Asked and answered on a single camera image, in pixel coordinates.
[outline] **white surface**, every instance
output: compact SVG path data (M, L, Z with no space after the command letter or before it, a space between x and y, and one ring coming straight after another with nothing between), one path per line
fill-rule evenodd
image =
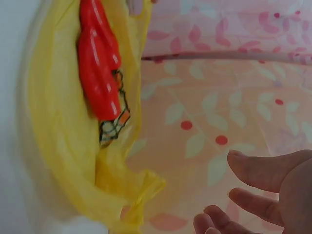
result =
M21 58L42 1L0 0L1 233L105 234L100 224L78 216L57 188L40 160L23 106Z

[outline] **floral pattern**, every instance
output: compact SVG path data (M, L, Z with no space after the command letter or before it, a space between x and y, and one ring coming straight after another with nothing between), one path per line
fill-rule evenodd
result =
M280 234L229 201L237 186L276 194L239 182L226 156L229 149L274 156L311 148L312 87L304 85L311 75L308 66L265 60L143 61L143 126L127 163L167 180L147 204L143 233L193 234L194 215L217 204L255 232Z
M144 56L239 52L312 63L311 10L307 0L159 1Z

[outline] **chili pepper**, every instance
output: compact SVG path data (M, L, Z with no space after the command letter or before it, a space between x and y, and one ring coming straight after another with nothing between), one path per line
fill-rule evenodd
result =
M80 22L82 29L94 27L98 32L105 44L107 62L111 71L118 70L121 65L118 41L111 30L100 0L81 0Z
M121 113L118 87L107 63L106 47L93 27L79 38L79 73L83 90L99 120L113 120Z

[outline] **yellow plastic bag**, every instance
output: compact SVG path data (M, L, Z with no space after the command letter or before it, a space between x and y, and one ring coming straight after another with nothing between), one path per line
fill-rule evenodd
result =
M164 186L149 171L129 171L124 163L141 123L140 59L151 14L144 0L130 17L125 0L103 0L119 42L124 87L131 118L119 139L99 148L98 121L90 114L78 77L76 42L80 0L53 0L29 65L31 122L41 155L77 210L114 233L138 233L143 205ZM121 220L121 210L130 209Z

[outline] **leaf pattern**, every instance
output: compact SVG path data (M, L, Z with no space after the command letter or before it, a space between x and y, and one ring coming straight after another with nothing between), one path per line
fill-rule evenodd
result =
M241 128L244 128L247 125L246 116L237 109L230 110L230 119L233 120Z
M144 86L141 90L141 99L148 100L154 94L156 87L155 84Z
M173 104L166 110L165 124L173 124L182 117L184 107L182 104Z
M219 155L210 160L208 164L208 186L217 184L227 170L227 155Z
M299 133L299 124L294 115L289 113L286 114L286 124L291 129L292 134L294 136L298 135Z
M276 76L273 74L273 72L269 71L268 69L263 68L263 67L258 67L258 70L260 74L263 75L264 77L271 79L273 81L276 80Z
M277 65L277 63L273 63L273 68L281 75L282 78L286 78L286 71L281 66Z
M139 151L141 151L145 146L146 146L146 143L147 143L147 139L141 139L141 140L137 140L130 153L129 153L129 156L133 156L135 154L137 154Z
M204 74L202 73L199 66L192 65L190 67L190 74L195 79L198 79L198 80L204 80L205 79Z
M190 137L186 142L185 157L192 158L200 153L205 145L205 136L197 134Z
M257 105L257 111L259 112L259 114L261 114L261 116L266 120L266 121L270 121L271 120L271 111L269 110L269 108L267 106L265 106L262 103L259 103Z
M274 93L262 93L258 97L259 102L268 102L271 101L274 97Z
M286 110L287 112L296 112L299 106L300 106L299 102L291 101L287 103Z
M214 111L218 102L218 93L208 94L202 101L204 112L209 113Z
M217 129L226 132L229 128L227 120L218 114L207 114L207 122Z
M231 94L229 98L229 102L232 107L240 106L242 102L242 92L239 90L236 93Z
M308 122L303 121L301 123L302 130L304 134L306 135L306 138L309 143L312 143L312 125Z
M176 74L176 64L173 62L166 62L164 65L165 71L171 75L174 76Z

